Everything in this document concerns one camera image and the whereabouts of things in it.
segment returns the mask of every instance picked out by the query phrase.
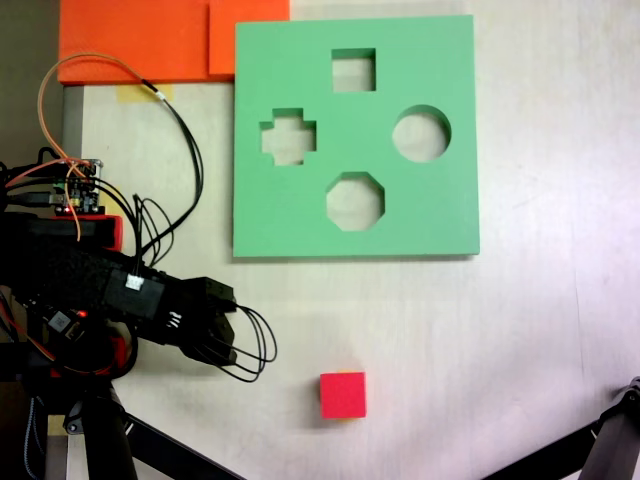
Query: red foam block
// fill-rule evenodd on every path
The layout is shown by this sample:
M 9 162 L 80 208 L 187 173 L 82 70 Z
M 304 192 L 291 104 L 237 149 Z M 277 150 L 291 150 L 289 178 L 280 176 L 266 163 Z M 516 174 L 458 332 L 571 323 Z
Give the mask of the red foam block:
M 323 418 L 362 418 L 367 416 L 364 372 L 323 373 L 320 375 Z

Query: orange foam sheet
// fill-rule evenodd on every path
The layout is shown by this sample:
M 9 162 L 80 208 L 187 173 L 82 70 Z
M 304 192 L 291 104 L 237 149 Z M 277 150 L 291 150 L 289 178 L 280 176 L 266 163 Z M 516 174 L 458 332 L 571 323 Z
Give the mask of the orange foam sheet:
M 106 53 L 152 82 L 229 81 L 235 24 L 288 19 L 288 0 L 61 0 L 59 56 Z M 67 85 L 135 81 L 94 60 L 65 64 L 58 78 Z
M 236 24 L 287 21 L 289 0 L 211 0 L 209 17 L 209 75 L 214 81 L 231 81 L 236 71 Z

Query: wire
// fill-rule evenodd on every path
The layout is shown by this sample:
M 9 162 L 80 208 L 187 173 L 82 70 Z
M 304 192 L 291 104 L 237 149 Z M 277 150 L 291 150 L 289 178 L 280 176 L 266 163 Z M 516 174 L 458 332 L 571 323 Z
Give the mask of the wire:
M 231 372 L 230 370 L 227 370 L 225 367 L 218 365 L 218 361 L 213 360 L 209 354 L 203 353 L 201 348 L 204 348 L 206 350 L 208 350 L 209 352 L 211 352 L 211 354 L 215 355 L 216 357 L 220 358 L 220 359 L 224 359 L 227 360 L 227 357 L 225 357 L 224 355 L 218 353 L 217 351 L 215 351 L 213 348 L 211 348 L 210 346 L 206 345 L 206 344 L 201 344 L 198 346 L 194 346 L 194 350 L 196 352 L 198 352 L 202 358 L 204 360 L 206 360 L 207 362 L 209 362 L 211 365 L 213 365 L 214 367 L 218 368 L 219 370 L 222 370 L 224 373 L 226 373 L 227 375 L 229 375 L 230 377 L 235 378 L 236 380 L 240 380 L 241 382 L 244 383 L 254 383 L 256 382 L 259 378 L 260 375 L 262 374 L 262 372 L 264 371 L 266 364 L 267 363 L 272 363 L 276 360 L 277 356 L 278 356 L 278 344 L 275 338 L 275 335 L 273 333 L 273 330 L 271 329 L 271 326 L 269 325 L 269 323 L 265 320 L 265 318 L 258 312 L 256 312 L 255 310 L 253 310 L 252 308 L 249 307 L 245 307 L 245 306 L 241 306 L 241 305 L 236 305 L 236 307 L 241 310 L 242 312 L 245 313 L 245 315 L 249 318 L 249 321 L 251 322 L 251 325 L 253 326 L 253 329 L 256 333 L 256 341 L 258 344 L 258 355 L 253 355 L 249 352 L 246 352 L 238 347 L 234 347 L 233 345 L 230 345 L 220 339 L 217 339 L 215 337 L 212 337 L 213 340 L 215 340 L 216 342 L 225 345 L 227 347 L 229 347 L 230 349 L 242 353 L 243 355 L 246 355 L 250 358 L 253 358 L 255 360 L 258 361 L 258 369 L 257 370 L 251 370 L 243 365 L 238 364 L 238 362 L 234 362 L 233 364 L 231 364 L 231 366 L 233 367 L 237 367 L 240 370 L 249 373 L 251 375 L 254 375 L 254 377 L 252 378 L 244 378 L 241 377 L 239 375 L 236 375 L 235 373 Z M 260 326 L 260 322 L 258 320 L 258 318 L 264 323 L 264 325 L 267 327 L 267 330 L 270 333 L 271 339 L 273 341 L 273 346 L 274 346 L 274 354 L 271 358 L 267 358 L 267 344 L 266 344 L 266 339 L 264 336 L 264 332 L 262 330 L 262 327 Z
M 10 318 L 15 322 L 15 318 L 13 317 L 13 312 L 11 311 L 11 307 L 9 306 L 7 297 L 4 296 L 4 293 L 2 293 L 1 290 L 0 290 L 0 304 L 4 308 L 7 318 Z M 4 322 L 0 322 L 0 324 L 2 325 L 2 328 L 7 333 L 7 335 L 9 335 L 12 343 L 18 343 L 20 341 L 20 338 L 18 338 L 18 331 L 15 329 L 13 325 L 10 324 L 10 326 L 7 327 Z
M 136 215 L 140 216 L 140 220 L 142 220 L 142 223 L 144 224 L 144 227 L 147 231 L 147 235 L 149 236 L 149 240 L 151 240 L 152 238 L 154 238 L 154 234 L 151 233 L 151 228 L 153 228 L 153 231 L 155 232 L 155 236 L 158 235 L 158 227 L 156 226 L 156 222 L 153 220 L 153 217 L 149 213 L 149 210 L 144 205 L 144 202 L 140 200 L 140 197 L 138 195 L 133 196 L 133 201 L 136 204 Z M 158 242 L 158 244 L 155 244 L 155 243 L 153 244 L 153 257 L 151 258 L 151 263 L 150 263 L 150 266 L 152 268 L 153 268 L 154 262 L 158 258 L 158 254 L 160 253 L 160 248 L 161 248 L 161 242 Z
M 22 333 L 25 337 L 27 337 L 27 339 L 38 349 L 40 350 L 40 353 L 42 353 L 45 357 L 47 357 L 47 359 L 49 359 L 50 361 L 55 361 L 55 357 L 53 356 L 53 354 L 49 351 L 47 351 L 46 348 L 44 348 L 40 343 L 38 343 L 36 340 L 34 340 L 33 338 L 31 338 L 29 335 L 27 335 L 27 332 L 20 326 L 18 325 L 14 320 L 13 320 L 13 315 L 10 315 L 6 310 L 4 305 L 2 305 L 0 303 L 0 315 L 2 315 L 4 318 L 6 318 L 6 320 L 13 325 L 13 327 L 20 333 Z
M 32 398 L 29 405 L 29 420 L 27 421 L 27 431 L 25 432 L 25 435 L 24 435 L 23 460 L 24 460 L 24 469 L 27 471 L 27 474 L 33 480 L 40 480 L 40 477 L 38 477 L 35 473 L 33 473 L 33 471 L 31 471 L 31 467 L 29 466 L 29 437 L 31 436 L 31 425 L 33 423 L 34 408 L 35 408 L 35 400 Z
M 164 211 L 164 209 L 158 204 L 158 202 L 156 202 L 155 200 L 153 200 L 151 198 L 145 198 L 142 201 L 142 203 L 144 204 L 146 202 L 149 202 L 152 205 L 154 205 L 158 209 L 158 211 L 162 214 L 164 219 L 167 221 L 167 225 L 171 226 L 171 220 L 169 219 L 169 216 Z M 160 263 L 162 261 L 162 259 L 164 259 L 169 254 L 169 252 L 173 248 L 173 244 L 174 244 L 175 238 L 176 238 L 175 233 L 171 232 L 171 243 L 169 244 L 169 247 L 167 248 L 167 250 L 162 255 L 160 255 L 160 257 L 158 257 L 157 259 L 155 259 L 155 260 L 153 260 L 151 262 L 151 264 L 149 265 L 151 268 L 154 268 L 158 263 Z
M 73 215 L 73 221 L 76 222 L 76 241 L 80 241 L 80 238 L 82 237 L 82 228 L 80 227 L 80 221 L 78 220 L 78 215 L 76 214 L 76 209 L 75 207 L 71 204 L 71 197 L 69 197 L 69 177 L 71 177 L 71 174 L 73 173 L 73 171 L 77 171 L 76 166 L 73 165 L 71 168 L 69 168 L 69 171 L 67 172 L 67 176 L 64 182 L 64 196 L 67 199 L 67 205 L 69 206 L 69 210 L 71 211 L 71 215 Z
M 35 402 L 33 403 L 34 405 L 34 409 L 33 409 L 33 422 L 31 425 L 31 431 L 33 432 L 33 438 L 36 440 L 36 445 L 38 446 L 38 450 L 40 450 L 40 455 L 44 455 L 44 449 L 42 448 L 42 444 L 40 443 L 40 436 L 38 435 L 38 416 L 37 416 L 37 409 L 35 408 L 37 405 L 35 404 Z
M 44 112 L 43 112 L 44 93 L 45 93 L 45 90 L 47 88 L 47 84 L 49 83 L 49 79 L 58 70 L 58 68 L 61 65 L 65 64 L 67 62 L 70 62 L 71 60 L 78 59 L 78 58 L 84 58 L 84 59 L 93 58 L 94 60 L 96 60 L 96 59 L 107 60 L 109 62 L 115 63 L 115 64 L 123 67 L 126 71 L 131 73 L 134 77 L 138 78 L 138 80 L 140 80 L 140 82 L 142 82 L 144 80 L 142 78 L 142 76 L 137 71 L 135 71 L 133 68 L 131 68 L 127 63 L 123 62 L 119 58 L 113 57 L 111 55 L 106 55 L 104 53 L 78 52 L 78 53 L 74 53 L 73 55 L 69 55 L 68 57 L 65 57 L 65 58 L 59 60 L 58 62 L 56 62 L 55 65 L 53 65 L 49 69 L 49 71 L 46 73 L 46 75 L 42 79 L 42 83 L 40 84 L 40 89 L 38 91 L 38 121 L 40 122 L 40 128 L 42 129 L 42 133 L 45 136 L 45 138 L 47 139 L 47 141 L 49 142 L 49 144 L 53 147 L 53 149 L 61 157 L 65 157 L 65 158 L 68 157 L 69 155 L 67 155 L 66 152 L 62 149 L 62 147 L 60 145 L 58 145 L 58 143 L 56 143 L 56 141 L 53 139 L 53 136 L 51 135 L 51 132 L 49 132 L 49 129 L 47 128 L 46 121 L 44 119 Z
M 154 92 L 157 92 L 157 88 L 155 88 L 149 82 L 146 82 L 145 85 L 151 88 Z M 164 237 L 174 232 L 180 225 L 184 223 L 184 221 L 189 217 L 189 215 L 191 215 L 191 212 L 195 210 L 196 206 L 200 201 L 200 197 L 202 196 L 202 192 L 204 190 L 204 162 L 202 160 L 202 154 L 200 152 L 200 148 L 198 147 L 197 142 L 193 138 L 193 134 L 189 130 L 189 127 L 187 127 L 187 125 L 184 123 L 184 120 L 182 120 L 182 117 L 180 116 L 180 114 L 178 114 L 178 112 L 171 106 L 171 104 L 166 99 L 163 99 L 162 101 L 166 105 L 166 107 L 169 109 L 171 114 L 174 116 L 176 122 L 178 122 L 178 126 L 180 127 L 180 130 L 182 131 L 182 134 L 185 137 L 187 146 L 189 147 L 189 153 L 191 154 L 191 160 L 193 162 L 195 180 L 196 180 L 195 196 L 191 206 L 174 223 L 172 223 L 166 230 L 164 230 L 160 235 L 158 235 L 155 239 L 148 242 L 142 248 L 143 255 L 146 252 L 148 252 L 149 249 L 152 248 L 152 245 L 154 243 L 161 241 Z
M 43 168 L 49 167 L 51 165 L 59 165 L 62 163 L 66 163 L 67 165 L 73 165 L 75 163 L 81 163 L 83 165 L 89 165 L 90 162 L 86 161 L 86 160 L 81 160 L 79 158 L 61 158 L 61 159 L 57 159 L 57 160 L 51 160 L 48 161 L 46 163 L 42 163 L 40 165 L 36 165 L 33 168 L 30 168 L 29 170 L 26 170 L 24 172 L 22 172 L 20 175 L 15 176 L 14 178 L 12 178 L 11 180 L 9 180 L 7 182 L 7 184 L 5 185 L 5 187 L 11 187 L 13 185 L 15 185 L 18 180 L 21 180 L 29 175 L 31 175 L 33 172 L 37 172 L 38 170 L 42 170 Z M 80 171 L 77 171 L 79 173 L 79 175 L 81 177 L 84 177 L 84 174 Z

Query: table surface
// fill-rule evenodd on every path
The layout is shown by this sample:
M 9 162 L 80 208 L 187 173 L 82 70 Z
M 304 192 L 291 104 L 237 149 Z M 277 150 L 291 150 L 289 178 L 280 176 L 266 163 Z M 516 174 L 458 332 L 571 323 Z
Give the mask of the table surface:
M 292 2 L 294 20 L 432 14 L 475 17 L 481 254 L 234 260 L 233 86 L 176 85 L 206 188 L 160 266 L 232 285 L 281 352 L 245 385 L 143 341 L 116 382 L 129 412 L 248 479 L 474 479 L 593 420 L 640 373 L 640 4 Z M 82 113 L 82 155 L 176 218 L 193 172 L 166 112 L 91 87 Z M 320 420 L 317 380 L 338 370 L 367 372 L 366 419 Z

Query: green foam board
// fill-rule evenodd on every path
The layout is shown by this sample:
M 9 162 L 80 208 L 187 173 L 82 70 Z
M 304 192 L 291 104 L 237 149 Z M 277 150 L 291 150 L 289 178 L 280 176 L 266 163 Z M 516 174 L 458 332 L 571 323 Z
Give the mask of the green foam board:
M 472 17 L 244 23 L 236 42 L 234 256 L 479 253 Z M 344 56 L 373 58 L 372 91 L 334 92 L 332 59 Z M 449 135 L 430 162 L 392 141 L 414 111 Z M 262 151 L 262 130 L 283 112 L 316 128 L 302 164 Z M 362 175 L 383 191 L 384 214 L 344 231 L 327 193 Z

